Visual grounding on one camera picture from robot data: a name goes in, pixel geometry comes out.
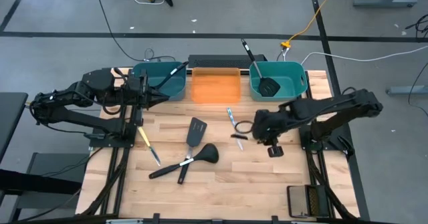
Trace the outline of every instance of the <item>utensil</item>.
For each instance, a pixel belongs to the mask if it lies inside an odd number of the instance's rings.
[[[204,160],[210,163],[217,163],[219,161],[219,151],[217,150],[217,147],[215,147],[214,144],[206,144],[202,150],[195,155],[195,157],[190,158],[189,160],[183,161],[182,163],[179,164],[172,164],[170,166],[167,166],[165,168],[162,168],[160,170],[157,170],[151,174],[149,174],[149,178],[150,179],[154,179],[160,176],[163,176],[167,173],[170,173],[173,170],[178,169],[180,166],[184,166],[187,165],[193,161],[196,160]]]
[[[229,114],[230,121],[232,121],[232,125],[233,125],[233,127],[235,128],[236,122],[235,122],[235,119],[233,119],[232,110],[231,110],[230,108],[227,108],[227,113]],[[238,139],[236,139],[236,143],[238,144],[239,148],[240,148],[241,150],[243,150],[243,147],[242,147],[241,141],[240,141],[240,140],[238,140]]]
[[[162,80],[162,82],[158,85],[156,85],[154,88],[155,90],[160,89],[171,77],[173,77],[178,71],[180,71],[182,68],[186,67],[186,65],[189,64],[189,61],[186,61],[179,65],[177,68],[173,69],[165,79]]]
[[[249,47],[244,39],[241,39],[242,45],[247,51],[247,54],[251,61],[253,62],[253,65],[255,69],[257,70],[257,73],[260,77],[260,85],[259,85],[259,92],[263,97],[273,97],[275,94],[280,90],[281,86],[272,78],[263,78],[261,75],[259,66],[257,66],[257,62],[255,61],[255,58],[253,56],[253,53],[251,50],[249,50]]]
[[[195,117],[192,118],[192,121],[190,122],[189,132],[187,133],[186,143],[189,145],[189,150],[187,151],[185,160],[189,160],[192,157],[193,147],[199,146],[199,143],[201,143],[203,134],[205,133],[206,129],[207,123]],[[181,168],[179,180],[177,181],[178,184],[183,184],[188,168],[189,166],[187,164]]]
[[[144,133],[144,130],[141,127],[138,127],[138,132],[140,133],[140,135],[142,136],[142,138],[146,142],[146,145],[148,146],[148,149],[152,152],[154,160],[160,166],[161,165],[161,160],[159,159],[158,155],[156,154],[156,151],[154,151],[154,148],[150,145],[150,142],[148,141],[146,133]]]

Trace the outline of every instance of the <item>wooden table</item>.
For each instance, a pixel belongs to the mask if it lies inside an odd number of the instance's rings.
[[[309,71],[310,87],[316,99],[331,97],[326,72]],[[280,220],[288,215],[286,187],[309,184],[305,152],[300,147],[298,130],[279,138],[284,155],[270,158],[267,147],[255,140],[242,140],[240,151],[226,107],[231,107],[235,120],[253,120],[256,110],[278,111],[282,102],[254,102],[249,95],[249,78],[241,77],[239,104],[195,104],[191,101],[191,77],[188,76],[186,97],[180,102],[165,102],[143,112],[144,130],[155,147],[162,167],[183,161],[185,143],[192,117],[208,123],[198,153],[206,143],[219,150],[217,164],[190,164],[185,183],[177,184],[180,169],[150,180],[148,174],[159,169],[142,138],[137,135],[130,151],[120,208],[120,217],[152,218],[160,213],[167,219],[235,219]],[[101,113],[103,118],[111,116]],[[84,211],[106,182],[111,148],[101,150],[88,164],[76,213]],[[339,151],[324,151],[330,186],[348,210],[359,216],[348,163]],[[115,191],[110,195],[112,212]]]

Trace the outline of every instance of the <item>yellow cable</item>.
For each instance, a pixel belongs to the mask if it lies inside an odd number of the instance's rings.
[[[314,22],[314,20],[315,20],[315,18],[316,18],[316,16],[319,14],[319,12],[320,12],[320,10],[321,10],[321,8],[322,8],[322,6],[324,6],[324,4],[327,2],[327,0],[324,0],[322,3],[321,3],[321,5],[320,5],[320,7],[318,8],[318,10],[315,12],[315,15],[314,15],[314,17],[310,20],[310,22],[309,22],[309,24],[306,26],[306,28],[303,30],[303,31],[300,31],[300,32],[298,32],[298,33],[296,33],[296,34],[294,34],[289,40],[287,40],[287,41],[285,41],[285,42],[282,42],[281,43],[281,46],[282,47],[284,47],[284,48],[290,48],[290,47],[292,47],[292,45],[291,45],[291,41],[295,38],[295,37],[297,37],[297,36],[299,36],[300,34],[302,34],[302,33],[304,33],[304,32],[306,32],[308,29],[309,29],[309,27],[311,26],[311,24]]]

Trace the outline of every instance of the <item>desk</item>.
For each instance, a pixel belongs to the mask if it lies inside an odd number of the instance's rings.
[[[308,73],[313,97],[330,97],[326,72]],[[272,215],[279,220],[292,219],[288,215],[286,187],[310,183],[298,130],[280,136],[282,157],[270,158],[267,147],[255,140],[242,140],[241,152],[235,139],[230,138],[234,130],[226,111],[226,107],[231,107],[236,121],[253,120],[256,110],[277,111],[282,103],[254,102],[249,95],[249,78],[242,76],[239,104],[195,104],[191,101],[191,81],[188,76],[184,100],[165,102],[143,112],[144,131],[164,167],[183,161],[191,118],[199,118],[208,127],[194,153],[212,142],[219,149],[219,162],[192,163],[183,185],[177,184],[180,170],[149,180],[148,174],[159,167],[137,135],[129,155],[120,217],[152,218],[154,213],[160,213],[162,219],[270,220]],[[101,117],[111,118],[105,113]],[[105,148],[90,160],[76,213],[84,211],[104,186],[111,152],[111,148]],[[330,186],[348,210],[359,216],[345,155],[324,151],[324,156]],[[114,193],[115,187],[108,213],[112,211]]]

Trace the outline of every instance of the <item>orange tray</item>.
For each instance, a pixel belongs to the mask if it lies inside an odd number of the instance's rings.
[[[241,100],[238,68],[193,68],[192,101],[198,104],[234,104]]]

